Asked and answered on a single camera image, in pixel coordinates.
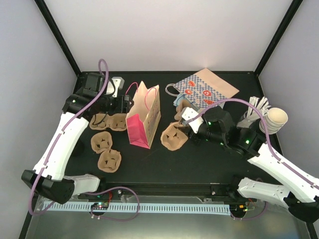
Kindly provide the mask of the blue checkered bakery paper bag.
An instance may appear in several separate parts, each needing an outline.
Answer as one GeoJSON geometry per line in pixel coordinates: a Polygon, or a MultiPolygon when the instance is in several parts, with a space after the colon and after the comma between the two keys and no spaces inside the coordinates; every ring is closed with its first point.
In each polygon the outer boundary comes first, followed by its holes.
{"type": "Polygon", "coordinates": [[[185,94],[191,105],[197,109],[204,109],[216,101],[231,98],[239,93],[237,88],[207,68],[167,86],[172,86],[178,91],[176,97],[185,94]]]}

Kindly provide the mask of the light blue paper bag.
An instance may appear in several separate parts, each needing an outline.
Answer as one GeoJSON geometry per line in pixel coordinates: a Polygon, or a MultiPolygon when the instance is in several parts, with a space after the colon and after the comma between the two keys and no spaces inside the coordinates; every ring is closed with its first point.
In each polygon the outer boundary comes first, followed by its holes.
{"type": "Polygon", "coordinates": [[[173,105],[175,107],[178,107],[180,105],[180,103],[182,102],[182,100],[186,100],[187,103],[190,103],[191,102],[189,101],[189,99],[186,97],[185,94],[179,94],[176,99],[173,101],[173,105]]]}

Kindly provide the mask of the tall white paper cup stack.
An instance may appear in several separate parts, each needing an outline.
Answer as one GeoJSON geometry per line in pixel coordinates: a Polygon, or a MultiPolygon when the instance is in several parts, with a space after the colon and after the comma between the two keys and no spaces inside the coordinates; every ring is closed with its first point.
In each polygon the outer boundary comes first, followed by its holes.
{"type": "Polygon", "coordinates": [[[264,116],[268,134],[276,134],[288,121],[287,113],[280,108],[270,108],[264,116]]]}

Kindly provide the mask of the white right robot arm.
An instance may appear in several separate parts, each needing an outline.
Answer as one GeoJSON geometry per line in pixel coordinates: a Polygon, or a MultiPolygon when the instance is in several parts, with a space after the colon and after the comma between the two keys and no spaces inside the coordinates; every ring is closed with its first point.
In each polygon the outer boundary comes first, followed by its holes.
{"type": "Polygon", "coordinates": [[[231,154],[247,160],[280,182],[275,185],[234,177],[226,189],[229,199],[259,199],[287,209],[306,223],[318,220],[319,180],[268,146],[262,135],[249,128],[237,128],[229,112],[221,107],[211,108],[202,116],[192,108],[185,108],[181,115],[184,124],[191,128],[190,138],[219,143],[231,154]]]}

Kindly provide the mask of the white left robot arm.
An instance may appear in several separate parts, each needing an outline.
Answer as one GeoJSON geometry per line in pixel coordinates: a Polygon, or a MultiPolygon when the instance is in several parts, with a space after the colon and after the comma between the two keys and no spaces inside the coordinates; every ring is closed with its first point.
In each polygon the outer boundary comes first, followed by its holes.
{"type": "Polygon", "coordinates": [[[133,100],[119,95],[124,86],[122,77],[112,77],[103,88],[105,76],[88,73],[82,87],[69,96],[62,108],[58,128],[45,153],[32,170],[24,170],[22,181],[35,193],[59,204],[65,204],[77,194],[90,192],[103,198],[107,186],[90,174],[65,176],[67,162],[83,144],[79,137],[98,113],[128,113],[133,100]]]}

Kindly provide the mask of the cream pink Cakes paper bag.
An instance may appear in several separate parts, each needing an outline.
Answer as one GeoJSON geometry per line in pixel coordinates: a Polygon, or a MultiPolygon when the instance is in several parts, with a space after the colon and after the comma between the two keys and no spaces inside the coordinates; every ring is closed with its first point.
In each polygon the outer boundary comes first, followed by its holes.
{"type": "Polygon", "coordinates": [[[140,82],[133,102],[126,115],[129,142],[150,149],[161,118],[159,85],[147,88],[140,82]]]}

